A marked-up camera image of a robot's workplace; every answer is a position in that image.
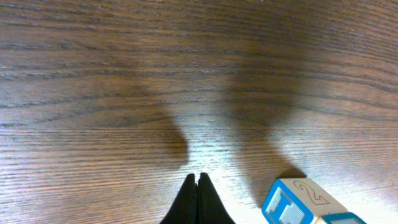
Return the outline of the blue L wooden block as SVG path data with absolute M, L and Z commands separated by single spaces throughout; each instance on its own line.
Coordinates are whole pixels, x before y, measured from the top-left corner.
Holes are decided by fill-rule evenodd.
M 276 179 L 262 214 L 268 223 L 311 224 L 323 215 L 348 210 L 309 178 Z

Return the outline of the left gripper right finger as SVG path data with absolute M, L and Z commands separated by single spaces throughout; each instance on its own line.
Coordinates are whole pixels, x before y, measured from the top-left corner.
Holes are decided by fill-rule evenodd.
M 207 173 L 200 174 L 197 190 L 197 222 L 199 224 L 235 224 Z

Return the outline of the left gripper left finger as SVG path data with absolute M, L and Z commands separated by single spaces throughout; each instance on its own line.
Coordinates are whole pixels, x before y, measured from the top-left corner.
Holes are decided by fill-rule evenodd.
M 195 224 L 196 222 L 197 185 L 195 175 L 188 174 L 160 224 Z

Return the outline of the blue D wooden block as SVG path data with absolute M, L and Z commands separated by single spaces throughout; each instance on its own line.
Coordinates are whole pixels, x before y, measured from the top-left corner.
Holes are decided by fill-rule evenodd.
M 361 218 L 351 212 L 322 215 L 315 224 L 366 224 Z

